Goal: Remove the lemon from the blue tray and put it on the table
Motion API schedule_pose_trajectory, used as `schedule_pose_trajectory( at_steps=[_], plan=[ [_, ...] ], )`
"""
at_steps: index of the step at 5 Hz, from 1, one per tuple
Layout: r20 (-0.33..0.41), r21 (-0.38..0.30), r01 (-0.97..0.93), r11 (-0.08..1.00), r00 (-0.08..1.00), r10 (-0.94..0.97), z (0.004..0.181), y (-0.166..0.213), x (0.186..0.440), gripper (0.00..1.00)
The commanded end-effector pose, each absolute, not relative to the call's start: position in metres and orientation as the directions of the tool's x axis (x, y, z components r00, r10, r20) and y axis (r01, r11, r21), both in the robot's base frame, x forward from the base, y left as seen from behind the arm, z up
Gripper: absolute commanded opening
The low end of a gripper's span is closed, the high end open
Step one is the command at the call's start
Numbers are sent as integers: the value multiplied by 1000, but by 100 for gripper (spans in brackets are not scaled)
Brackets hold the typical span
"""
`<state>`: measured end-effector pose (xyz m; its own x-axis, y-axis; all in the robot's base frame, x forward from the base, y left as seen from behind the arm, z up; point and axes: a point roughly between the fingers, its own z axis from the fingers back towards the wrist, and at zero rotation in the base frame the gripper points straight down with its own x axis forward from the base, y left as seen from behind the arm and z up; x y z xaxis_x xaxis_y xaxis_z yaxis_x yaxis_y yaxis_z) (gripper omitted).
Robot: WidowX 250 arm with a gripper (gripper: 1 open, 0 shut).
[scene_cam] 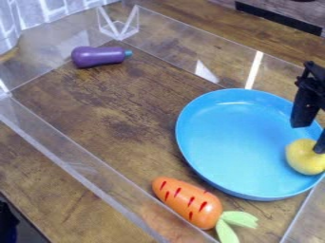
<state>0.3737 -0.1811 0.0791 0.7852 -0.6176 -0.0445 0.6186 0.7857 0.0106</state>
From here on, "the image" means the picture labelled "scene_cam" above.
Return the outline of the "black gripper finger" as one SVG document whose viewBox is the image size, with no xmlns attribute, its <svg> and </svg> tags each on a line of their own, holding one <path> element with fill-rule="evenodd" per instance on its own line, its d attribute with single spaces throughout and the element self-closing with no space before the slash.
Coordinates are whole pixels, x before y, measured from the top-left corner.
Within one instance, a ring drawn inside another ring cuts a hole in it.
<svg viewBox="0 0 325 243">
<path fill-rule="evenodd" d="M 301 83 L 294 97 L 290 113 L 293 128 L 310 126 L 317 112 L 322 109 L 322 85 Z"/>
<path fill-rule="evenodd" d="M 313 146 L 313 151 L 317 154 L 325 154 L 325 129 L 322 130 L 315 145 Z"/>
</svg>

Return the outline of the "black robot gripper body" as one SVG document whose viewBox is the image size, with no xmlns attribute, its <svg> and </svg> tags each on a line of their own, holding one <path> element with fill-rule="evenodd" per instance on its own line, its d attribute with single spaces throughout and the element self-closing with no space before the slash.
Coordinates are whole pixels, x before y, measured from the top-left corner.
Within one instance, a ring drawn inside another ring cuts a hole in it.
<svg viewBox="0 0 325 243">
<path fill-rule="evenodd" d="M 325 67 L 314 61 L 303 63 L 302 75 L 297 77 L 295 104 L 325 110 Z"/>
</svg>

